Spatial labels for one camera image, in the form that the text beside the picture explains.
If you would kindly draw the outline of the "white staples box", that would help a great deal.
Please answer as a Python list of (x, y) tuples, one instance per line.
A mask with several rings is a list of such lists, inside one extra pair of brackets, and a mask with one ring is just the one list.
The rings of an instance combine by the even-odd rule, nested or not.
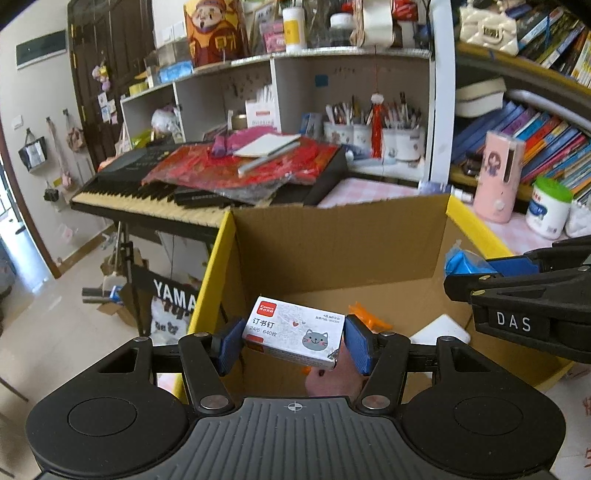
[(259, 296), (242, 331), (249, 348), (318, 369), (338, 363), (345, 316)]

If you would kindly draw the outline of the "blue plastic item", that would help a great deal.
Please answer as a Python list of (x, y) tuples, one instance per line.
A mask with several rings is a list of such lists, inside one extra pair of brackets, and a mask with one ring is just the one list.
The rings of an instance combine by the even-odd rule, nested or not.
[(445, 257), (445, 276), (496, 274), (497, 270), (480, 255), (454, 246)]

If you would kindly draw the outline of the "pink plush toy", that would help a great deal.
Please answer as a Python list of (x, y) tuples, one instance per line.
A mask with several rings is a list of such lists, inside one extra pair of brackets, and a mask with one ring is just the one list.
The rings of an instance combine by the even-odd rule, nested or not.
[(332, 370), (312, 367), (304, 381), (308, 397), (348, 397), (356, 400), (366, 378), (356, 370), (345, 345), (339, 348), (339, 358)]

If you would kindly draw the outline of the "orange item in box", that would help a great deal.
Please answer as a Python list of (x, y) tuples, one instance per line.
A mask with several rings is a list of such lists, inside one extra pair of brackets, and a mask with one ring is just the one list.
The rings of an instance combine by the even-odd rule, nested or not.
[(360, 302), (349, 305), (349, 315), (355, 315), (373, 333), (382, 333), (393, 330), (393, 326), (370, 313)]

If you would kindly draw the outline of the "white flat box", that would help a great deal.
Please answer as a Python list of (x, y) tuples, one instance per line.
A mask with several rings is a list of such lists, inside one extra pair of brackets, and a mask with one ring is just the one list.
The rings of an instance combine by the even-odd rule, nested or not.
[(412, 344), (435, 346), (440, 337), (453, 337), (465, 344), (471, 342), (470, 334), (452, 317), (442, 314), (410, 337)]

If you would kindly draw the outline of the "white quilted pouch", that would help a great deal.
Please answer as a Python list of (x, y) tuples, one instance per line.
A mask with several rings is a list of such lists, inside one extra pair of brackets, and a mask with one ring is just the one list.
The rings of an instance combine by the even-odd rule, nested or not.
[(591, 210), (586, 204), (573, 200), (565, 224), (565, 234), (569, 238), (580, 238), (591, 234)]

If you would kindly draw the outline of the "yellow cardboard box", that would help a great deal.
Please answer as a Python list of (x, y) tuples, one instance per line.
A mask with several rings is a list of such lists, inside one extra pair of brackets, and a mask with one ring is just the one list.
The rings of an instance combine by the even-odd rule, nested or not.
[[(475, 331), (470, 307), (451, 301), (444, 291), (445, 257), (460, 242), (452, 240), (456, 225), (431, 215), (421, 225), (381, 221), (382, 215), (402, 209), (413, 208), (393, 200), (226, 213), (190, 331), (221, 330), (230, 320), (249, 315), (259, 296), (338, 313), (360, 302), (393, 326), (387, 332), (409, 339), (442, 314)], [(429, 385), (423, 372), (410, 367), (409, 356), (402, 400)]]

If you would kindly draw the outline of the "white jar green lid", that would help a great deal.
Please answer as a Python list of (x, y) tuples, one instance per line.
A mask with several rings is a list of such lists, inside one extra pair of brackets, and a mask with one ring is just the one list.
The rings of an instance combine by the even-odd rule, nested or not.
[(532, 197), (526, 213), (528, 227), (540, 236), (558, 239), (567, 222), (572, 192), (558, 181), (538, 177), (532, 190)]

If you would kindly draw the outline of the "pink cylindrical humidifier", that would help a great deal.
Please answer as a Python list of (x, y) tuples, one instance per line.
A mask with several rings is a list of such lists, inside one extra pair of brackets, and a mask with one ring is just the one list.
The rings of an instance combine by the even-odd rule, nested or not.
[(503, 133), (486, 136), (474, 211), (481, 218), (506, 224), (510, 221), (520, 184), (526, 144)]

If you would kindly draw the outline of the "red patterned cloth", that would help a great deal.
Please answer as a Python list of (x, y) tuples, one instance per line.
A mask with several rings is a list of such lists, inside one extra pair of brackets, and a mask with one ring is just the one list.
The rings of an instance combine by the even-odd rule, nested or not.
[(256, 159), (240, 158), (235, 151), (217, 156), (212, 143), (183, 144), (164, 155), (141, 184), (202, 190), (250, 205), (296, 186), (311, 196), (304, 203), (315, 204), (346, 174), (341, 147), (307, 137)]

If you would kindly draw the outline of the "white pen cup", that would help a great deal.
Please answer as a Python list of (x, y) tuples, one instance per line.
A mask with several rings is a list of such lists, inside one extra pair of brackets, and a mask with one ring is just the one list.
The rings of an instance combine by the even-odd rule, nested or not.
[(402, 162), (417, 162), (426, 151), (426, 133), (421, 126), (412, 129), (397, 129), (394, 132), (396, 158)]

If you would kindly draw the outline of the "red hanging ornament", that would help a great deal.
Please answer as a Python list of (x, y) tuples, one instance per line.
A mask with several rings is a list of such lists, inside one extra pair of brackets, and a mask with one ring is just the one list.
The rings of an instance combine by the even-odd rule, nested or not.
[(383, 155), (383, 118), (384, 118), (384, 96), (374, 93), (370, 98), (372, 113), (370, 113), (370, 148), (372, 156), (380, 159)]

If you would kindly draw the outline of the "hanging tote bag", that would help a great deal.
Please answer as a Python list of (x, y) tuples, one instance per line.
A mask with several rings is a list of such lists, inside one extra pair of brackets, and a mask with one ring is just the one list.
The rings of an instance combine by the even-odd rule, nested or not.
[(48, 161), (45, 137), (36, 137), (31, 129), (27, 128), (24, 145), (19, 149), (18, 154), (28, 172), (38, 169)]

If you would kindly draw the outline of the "white quilted handbag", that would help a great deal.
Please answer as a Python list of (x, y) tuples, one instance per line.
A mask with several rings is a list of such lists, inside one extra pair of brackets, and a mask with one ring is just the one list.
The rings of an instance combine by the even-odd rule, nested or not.
[(495, 1), (487, 9), (477, 8), (473, 1), (468, 1), (459, 8), (460, 41), (517, 56), (517, 21), (506, 10), (505, 1)]

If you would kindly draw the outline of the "red figure box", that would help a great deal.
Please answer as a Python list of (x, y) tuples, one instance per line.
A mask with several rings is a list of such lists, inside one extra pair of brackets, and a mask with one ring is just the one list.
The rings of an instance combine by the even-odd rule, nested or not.
[(246, 56), (245, 19), (239, 1), (187, 1), (183, 12), (194, 68)]

